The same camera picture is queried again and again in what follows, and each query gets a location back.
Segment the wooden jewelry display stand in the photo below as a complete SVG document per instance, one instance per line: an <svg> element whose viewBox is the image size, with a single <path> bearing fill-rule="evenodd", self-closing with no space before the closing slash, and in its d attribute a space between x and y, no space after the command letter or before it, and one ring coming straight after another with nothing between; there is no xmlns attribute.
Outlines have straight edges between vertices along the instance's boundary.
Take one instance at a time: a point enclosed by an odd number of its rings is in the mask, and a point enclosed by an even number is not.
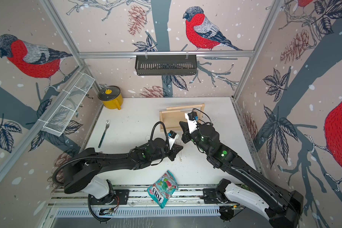
<svg viewBox="0 0 342 228"><path fill-rule="evenodd" d="M160 121L164 123L166 127L166 131L181 131L181 127L179 125L180 121L187 122L188 115L192 110L194 110L198 117L202 118L202 113L198 110L204 111L205 104L194 104L194 105L184 105L184 106L174 106L167 107L165 110L161 110Z"/></svg>

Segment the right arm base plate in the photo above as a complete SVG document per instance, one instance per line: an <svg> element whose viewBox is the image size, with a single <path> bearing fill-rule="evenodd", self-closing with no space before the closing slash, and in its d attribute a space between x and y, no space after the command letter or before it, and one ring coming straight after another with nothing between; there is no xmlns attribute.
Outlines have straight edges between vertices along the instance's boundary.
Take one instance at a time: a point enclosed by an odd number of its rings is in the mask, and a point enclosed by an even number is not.
<svg viewBox="0 0 342 228"><path fill-rule="evenodd" d="M220 192L217 189L206 188L203 189L203 196L201 197L204 200L205 204L227 204L232 203L224 193Z"/></svg>

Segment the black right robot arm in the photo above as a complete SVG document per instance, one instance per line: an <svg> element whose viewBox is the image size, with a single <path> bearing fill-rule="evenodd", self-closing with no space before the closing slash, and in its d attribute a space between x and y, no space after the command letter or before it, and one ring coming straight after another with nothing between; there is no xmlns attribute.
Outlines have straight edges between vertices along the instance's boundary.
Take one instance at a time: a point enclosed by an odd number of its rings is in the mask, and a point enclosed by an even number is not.
<svg viewBox="0 0 342 228"><path fill-rule="evenodd" d="M220 202L236 202L266 218L274 228L296 228L302 214L304 198L298 191L288 191L274 184L248 165L235 151L219 140L212 125L197 124L192 130L187 122L179 122L182 141L192 141L205 152L214 168L234 176L250 189L245 190L227 179L215 189Z"/></svg>

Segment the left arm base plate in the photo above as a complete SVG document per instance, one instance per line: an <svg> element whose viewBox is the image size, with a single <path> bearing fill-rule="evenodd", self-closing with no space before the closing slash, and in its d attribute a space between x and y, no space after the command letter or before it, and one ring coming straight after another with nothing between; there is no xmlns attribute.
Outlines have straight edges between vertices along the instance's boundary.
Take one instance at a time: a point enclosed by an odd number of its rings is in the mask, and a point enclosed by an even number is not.
<svg viewBox="0 0 342 228"><path fill-rule="evenodd" d="M106 195L101 199L97 199L94 196L88 197L88 202L93 205L126 205L129 199L130 191L127 189L113 190L112 193Z"/></svg>

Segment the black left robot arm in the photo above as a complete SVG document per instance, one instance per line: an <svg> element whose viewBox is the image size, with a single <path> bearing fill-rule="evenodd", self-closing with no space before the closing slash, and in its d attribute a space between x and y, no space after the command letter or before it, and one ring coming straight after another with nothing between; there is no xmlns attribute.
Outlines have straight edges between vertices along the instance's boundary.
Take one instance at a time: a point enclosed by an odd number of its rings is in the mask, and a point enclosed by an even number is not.
<svg viewBox="0 0 342 228"><path fill-rule="evenodd" d="M158 121L151 131L147 143L131 149L125 154L97 153L95 148L87 148L69 161L60 165L52 174L52 181L63 186L66 194L80 192L100 173L117 170L140 170L155 166L154 161L162 162L169 158L174 161L183 146L172 143L177 134L174 131L164 131L165 139L153 138Z"/></svg>

